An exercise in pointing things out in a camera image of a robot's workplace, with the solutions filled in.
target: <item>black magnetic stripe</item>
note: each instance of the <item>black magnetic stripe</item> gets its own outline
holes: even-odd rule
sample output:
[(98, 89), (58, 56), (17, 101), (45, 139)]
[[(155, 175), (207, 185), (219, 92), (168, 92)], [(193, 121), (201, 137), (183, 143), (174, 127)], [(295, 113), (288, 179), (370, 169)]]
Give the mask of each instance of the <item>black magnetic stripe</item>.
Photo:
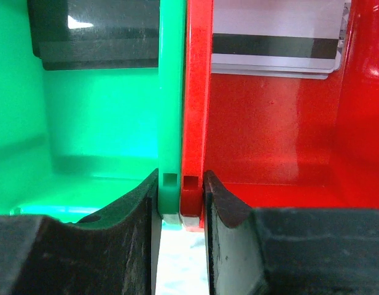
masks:
[(213, 53), (335, 59), (338, 39), (213, 34)]
[(106, 60), (106, 61), (76, 61), (62, 63), (45, 63), (46, 71), (71, 69), (124, 69), (124, 68), (158, 68), (158, 58), (148, 60)]
[(39, 43), (45, 63), (158, 59), (159, 38)]

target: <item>white surface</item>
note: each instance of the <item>white surface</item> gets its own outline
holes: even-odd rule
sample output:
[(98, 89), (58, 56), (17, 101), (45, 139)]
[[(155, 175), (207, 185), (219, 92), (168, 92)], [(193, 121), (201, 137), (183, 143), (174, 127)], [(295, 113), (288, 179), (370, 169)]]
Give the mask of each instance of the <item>white surface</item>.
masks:
[(214, 0), (214, 33), (338, 39), (345, 0)]
[(266, 77), (286, 77), (286, 78), (300, 78), (300, 79), (317, 79), (325, 80), (329, 76), (328, 74), (312, 74), (304, 72), (283, 72), (283, 71), (254, 71), (247, 69), (218, 69), (212, 70), (213, 74), (231, 74), (231, 75), (245, 75), (245, 76), (266, 76)]
[(204, 233), (162, 230), (156, 295), (207, 295)]
[(270, 71), (316, 71), (317, 73), (332, 73), (335, 67), (335, 60), (327, 60), (323, 58), (263, 57), (259, 55), (214, 53), (213, 65), (214, 64), (252, 66), (253, 70), (262, 70), (267, 67), (270, 68)]

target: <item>square notch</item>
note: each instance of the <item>square notch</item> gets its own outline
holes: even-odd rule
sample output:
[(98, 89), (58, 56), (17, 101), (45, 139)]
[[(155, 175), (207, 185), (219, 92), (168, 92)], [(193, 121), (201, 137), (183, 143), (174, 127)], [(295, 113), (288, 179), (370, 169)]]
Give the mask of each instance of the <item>square notch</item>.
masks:
[(177, 174), (176, 173), (164, 173), (163, 174), (163, 186), (174, 187), (177, 186)]
[(183, 185), (182, 188), (185, 191), (194, 191), (197, 190), (199, 186), (199, 177), (198, 176), (184, 176), (182, 180)]

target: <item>green plastic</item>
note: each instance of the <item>green plastic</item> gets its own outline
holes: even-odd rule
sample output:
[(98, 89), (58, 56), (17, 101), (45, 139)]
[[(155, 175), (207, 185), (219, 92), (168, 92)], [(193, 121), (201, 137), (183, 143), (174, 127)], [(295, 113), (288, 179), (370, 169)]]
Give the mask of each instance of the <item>green plastic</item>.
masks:
[(179, 223), (185, 15), (160, 1), (158, 69), (44, 71), (26, 0), (0, 0), (0, 214), (76, 222), (159, 168)]

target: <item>red plastic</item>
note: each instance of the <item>red plastic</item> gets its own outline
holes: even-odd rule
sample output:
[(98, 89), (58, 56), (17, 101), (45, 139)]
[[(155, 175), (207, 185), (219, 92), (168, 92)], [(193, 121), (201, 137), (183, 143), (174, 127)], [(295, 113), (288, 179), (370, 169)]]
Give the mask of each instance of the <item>red plastic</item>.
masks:
[(344, 56), (324, 81), (213, 74), (205, 168), (252, 207), (379, 209), (379, 0)]
[(181, 214), (184, 224), (186, 217), (197, 217), (198, 221), (203, 204), (213, 32), (213, 1), (188, 0), (187, 3), (187, 62), (181, 179)]

